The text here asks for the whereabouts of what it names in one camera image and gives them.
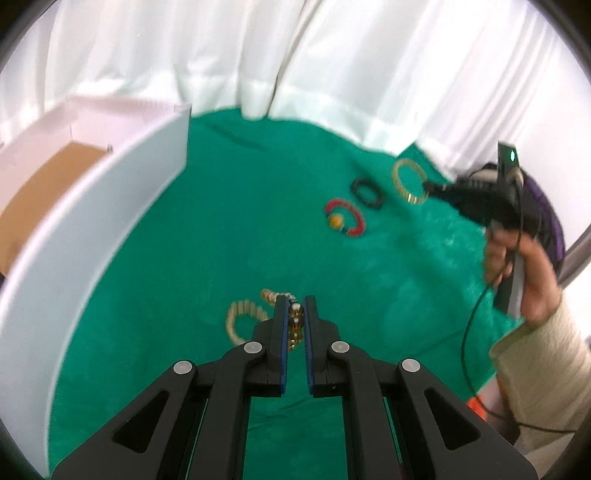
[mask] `beige sweater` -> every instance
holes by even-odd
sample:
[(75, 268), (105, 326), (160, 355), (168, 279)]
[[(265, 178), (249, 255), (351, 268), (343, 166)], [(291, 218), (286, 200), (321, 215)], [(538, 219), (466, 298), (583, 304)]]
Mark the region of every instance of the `beige sweater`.
[[(557, 430), (576, 430), (591, 408), (591, 350), (566, 302), (547, 323), (525, 324), (497, 342), (491, 359), (518, 421)], [(526, 455), (542, 477), (572, 434), (522, 428)]]

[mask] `yellow bead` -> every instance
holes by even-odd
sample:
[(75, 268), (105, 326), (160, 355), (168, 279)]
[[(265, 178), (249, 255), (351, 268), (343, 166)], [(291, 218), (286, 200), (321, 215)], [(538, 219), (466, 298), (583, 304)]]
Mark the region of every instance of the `yellow bead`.
[(329, 225), (333, 230), (341, 230), (345, 225), (345, 217), (340, 213), (329, 216)]

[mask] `human hand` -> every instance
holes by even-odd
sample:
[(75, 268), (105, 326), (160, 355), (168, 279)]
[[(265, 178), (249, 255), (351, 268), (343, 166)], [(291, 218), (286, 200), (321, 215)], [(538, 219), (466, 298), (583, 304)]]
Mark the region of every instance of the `human hand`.
[[(487, 243), (482, 265), (484, 280), (495, 286), (502, 278), (511, 275), (513, 265), (509, 263), (504, 270), (507, 250), (514, 250), (518, 232), (502, 229), (486, 231)], [(525, 262), (525, 286), (521, 300), (521, 314), (531, 326), (543, 325), (558, 309), (562, 292), (556, 281), (554, 268), (542, 246), (526, 233), (521, 235), (519, 253)]]

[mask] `green surface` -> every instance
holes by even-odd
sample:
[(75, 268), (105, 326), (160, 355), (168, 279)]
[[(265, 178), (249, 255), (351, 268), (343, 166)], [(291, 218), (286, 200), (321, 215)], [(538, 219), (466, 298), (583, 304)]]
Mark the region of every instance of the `green surface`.
[[(401, 157), (442, 180), (418, 149)], [(343, 339), (375, 358), (417, 358), (467, 398), (459, 349), (483, 287), (484, 238), (435, 200), (405, 203), (394, 161), (298, 122), (248, 122), (238, 111), (193, 119), (186, 171), (117, 253), (74, 335), (51, 415), (51, 469), (176, 360), (220, 358), (232, 346), (230, 303), (258, 300), (262, 288), (316, 296)], [(367, 231), (348, 238), (322, 209), (354, 200), (356, 177), (387, 198), (379, 211), (361, 207)], [(510, 327), (485, 302), (467, 347), (475, 384), (492, 375), (488, 349)], [(346, 478), (340, 402), (309, 397), (303, 350), (290, 354), (285, 397), (253, 402), (247, 480)]]

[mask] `black bracelet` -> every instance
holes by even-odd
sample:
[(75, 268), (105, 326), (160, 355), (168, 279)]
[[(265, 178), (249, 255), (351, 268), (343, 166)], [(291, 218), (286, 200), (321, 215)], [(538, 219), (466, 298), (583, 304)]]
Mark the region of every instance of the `black bracelet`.
[[(375, 193), (376, 199), (372, 202), (366, 198), (364, 198), (359, 193), (359, 187), (364, 186), (369, 188), (372, 192)], [(355, 195), (355, 197), (363, 203), (366, 207), (373, 208), (376, 210), (380, 210), (382, 205), (384, 204), (385, 196), (382, 190), (378, 187), (378, 184), (372, 180), (368, 179), (355, 179), (351, 184), (351, 193)]]

